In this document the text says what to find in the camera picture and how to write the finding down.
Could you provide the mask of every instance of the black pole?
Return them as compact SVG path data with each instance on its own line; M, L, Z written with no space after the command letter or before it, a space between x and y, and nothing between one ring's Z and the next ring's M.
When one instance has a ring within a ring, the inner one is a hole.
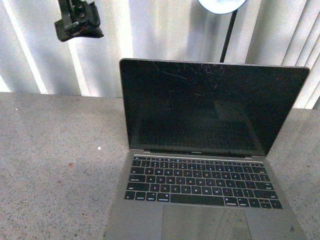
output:
M231 16L228 32L226 33L224 46L223 46L223 49L222 49L220 63L223 63L225 61L225 57L226 57L226 53L227 53L227 49L228 49L228 45L229 45L232 29L234 28L237 12L238 12L238 9L232 12L232 16Z

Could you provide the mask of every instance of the cracked screen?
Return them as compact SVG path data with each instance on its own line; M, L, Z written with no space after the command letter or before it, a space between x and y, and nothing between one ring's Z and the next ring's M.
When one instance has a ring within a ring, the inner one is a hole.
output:
M130 149L266 156L309 70L123 59Z

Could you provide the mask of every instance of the laptop keyboard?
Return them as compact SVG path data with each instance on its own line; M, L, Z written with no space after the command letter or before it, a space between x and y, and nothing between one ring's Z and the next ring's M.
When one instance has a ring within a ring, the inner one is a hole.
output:
M262 163L135 156L124 198L282 209Z

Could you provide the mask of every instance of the phone mount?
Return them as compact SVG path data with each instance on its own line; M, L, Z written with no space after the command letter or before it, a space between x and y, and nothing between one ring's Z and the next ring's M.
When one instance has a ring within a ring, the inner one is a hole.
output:
M75 37L102 38L100 17L95 2L59 0L62 19L56 21L55 31L61 42Z

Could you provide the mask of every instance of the lamp shade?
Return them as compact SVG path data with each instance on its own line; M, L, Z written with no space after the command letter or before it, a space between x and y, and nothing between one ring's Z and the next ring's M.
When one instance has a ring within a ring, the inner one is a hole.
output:
M214 14L229 14L240 8L246 0L198 0L199 3Z

